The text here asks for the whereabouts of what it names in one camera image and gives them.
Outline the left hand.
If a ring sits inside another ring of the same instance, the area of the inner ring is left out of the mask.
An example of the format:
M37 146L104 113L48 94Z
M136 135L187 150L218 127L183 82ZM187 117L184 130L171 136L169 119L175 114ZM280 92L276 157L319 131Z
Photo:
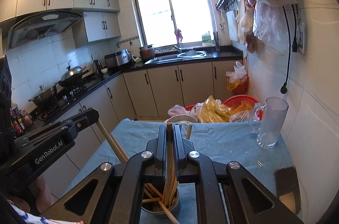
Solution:
M43 213L53 203L53 197L44 175L40 175L22 191L5 193L5 197L19 209L28 213Z

